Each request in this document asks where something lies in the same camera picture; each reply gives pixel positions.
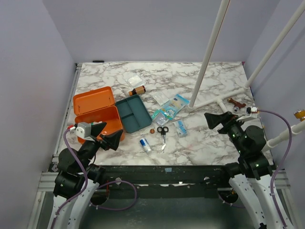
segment open orange case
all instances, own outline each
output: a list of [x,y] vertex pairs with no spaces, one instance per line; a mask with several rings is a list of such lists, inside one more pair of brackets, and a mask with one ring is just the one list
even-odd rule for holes
[[[107,125],[101,132],[103,135],[110,135],[118,130],[122,130],[123,126],[120,120],[119,112],[114,106],[115,100],[111,87],[103,87],[73,97],[73,109],[76,115],[75,123],[86,122],[106,122]],[[85,140],[78,137],[80,143]]]

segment gray wall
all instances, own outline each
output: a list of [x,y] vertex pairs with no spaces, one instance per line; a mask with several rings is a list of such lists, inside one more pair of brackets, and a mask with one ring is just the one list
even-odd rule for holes
[[[221,0],[43,0],[77,62],[200,62]],[[279,0],[231,0],[212,61],[245,61]]]
[[24,229],[75,66],[41,0],[0,1],[0,31],[0,225]]
[[[271,46],[280,31],[286,25],[302,0],[281,0],[270,21],[250,53],[245,63],[249,77]],[[255,102],[262,109],[273,110],[283,115],[291,125],[299,121],[293,112],[305,108],[305,13],[297,21],[271,59],[262,69],[251,86]],[[286,129],[277,117],[262,114],[267,137],[274,138]],[[290,153],[285,162],[285,169],[292,186],[292,194],[305,226],[305,131],[293,138]],[[281,143],[272,150],[274,159],[279,162],[287,147]]]

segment black scissors handle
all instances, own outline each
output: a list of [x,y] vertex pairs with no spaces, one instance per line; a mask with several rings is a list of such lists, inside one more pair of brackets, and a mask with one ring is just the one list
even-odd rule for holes
[[161,133],[161,135],[165,135],[165,133],[167,133],[168,132],[168,127],[167,126],[164,126],[164,127],[158,127],[157,128],[157,131],[159,132],[159,133]]

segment orange lid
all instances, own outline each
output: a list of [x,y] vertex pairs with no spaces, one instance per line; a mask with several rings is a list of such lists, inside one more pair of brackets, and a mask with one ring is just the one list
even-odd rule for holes
[[113,106],[115,100],[111,87],[103,87],[73,97],[73,108],[76,115],[85,114],[108,106]]

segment white marble surface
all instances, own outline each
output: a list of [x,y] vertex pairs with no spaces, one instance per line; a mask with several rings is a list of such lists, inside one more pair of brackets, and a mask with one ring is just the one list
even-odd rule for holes
[[[97,88],[110,86],[116,101],[128,96],[131,90],[126,81],[130,75],[139,75],[146,81],[146,93],[141,95],[142,100],[150,114],[160,109],[160,106],[152,98],[152,94],[162,91],[168,98],[175,94],[190,99],[195,86],[201,63],[172,63],[172,62],[113,62],[113,63],[84,63],[77,84],[75,94],[87,92]],[[243,66],[240,62],[216,62],[210,63],[203,80],[196,102],[203,102],[215,95],[223,94],[242,86],[246,81]],[[250,91],[234,96],[233,99],[254,104]],[[233,105],[224,102],[232,111]],[[227,135],[220,135],[217,129],[210,130],[204,117],[204,113],[220,114],[222,110],[217,104],[202,107],[194,112],[188,112],[186,108],[176,116],[186,124],[188,135],[179,137],[173,123],[167,123],[169,133],[166,135],[165,153],[161,153],[161,135],[150,134],[149,130],[157,125],[144,128],[132,134],[125,133],[125,139],[120,143],[117,151],[99,150],[95,164],[97,165],[224,165],[236,162],[239,156]],[[68,125],[74,123],[73,109],[69,114]],[[248,125],[261,127],[259,119],[246,122]],[[141,135],[145,135],[152,152],[147,154],[139,143]],[[79,149],[81,146],[77,138],[68,135],[70,145]],[[60,151],[66,146],[61,142]],[[270,152],[265,153],[272,163]]]

